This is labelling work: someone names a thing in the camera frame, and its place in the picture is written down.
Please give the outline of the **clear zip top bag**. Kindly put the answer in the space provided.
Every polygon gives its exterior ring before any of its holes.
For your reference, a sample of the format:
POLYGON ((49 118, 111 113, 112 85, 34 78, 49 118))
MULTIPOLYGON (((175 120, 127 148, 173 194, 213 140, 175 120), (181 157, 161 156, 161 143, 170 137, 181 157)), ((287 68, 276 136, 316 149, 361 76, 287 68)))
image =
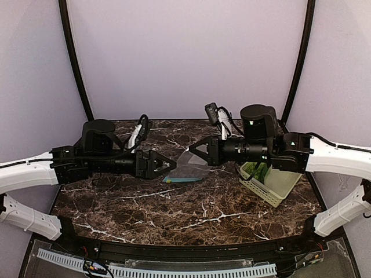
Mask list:
POLYGON ((163 179, 166 183, 197 182, 205 178, 212 167, 187 148, 178 158, 177 167, 163 179))

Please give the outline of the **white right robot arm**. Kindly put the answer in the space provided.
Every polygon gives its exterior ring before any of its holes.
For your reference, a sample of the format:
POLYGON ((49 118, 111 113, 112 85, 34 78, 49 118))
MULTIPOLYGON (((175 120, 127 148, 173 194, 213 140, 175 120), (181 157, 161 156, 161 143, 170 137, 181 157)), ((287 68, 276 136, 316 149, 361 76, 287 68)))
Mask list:
POLYGON ((255 162, 293 173, 330 173, 338 176, 338 186, 345 185, 350 178, 356 180, 347 196, 306 220, 308 233, 327 237, 370 210, 369 147, 331 142, 315 133, 289 132, 257 140, 209 136, 188 149, 210 166, 255 162))

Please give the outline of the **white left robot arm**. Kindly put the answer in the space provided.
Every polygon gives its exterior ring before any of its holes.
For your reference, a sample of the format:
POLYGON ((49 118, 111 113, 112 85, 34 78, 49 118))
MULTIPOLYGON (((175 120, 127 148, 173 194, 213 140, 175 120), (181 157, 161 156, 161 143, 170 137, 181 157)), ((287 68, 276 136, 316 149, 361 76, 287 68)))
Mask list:
POLYGON ((1 221, 37 233, 49 240, 73 236, 74 226, 66 217, 42 213, 19 203, 9 192, 40 185, 67 185, 87 180, 94 173, 129 174, 153 180, 174 170, 177 163, 155 151, 107 156, 78 156, 71 148, 1 165, 1 221))

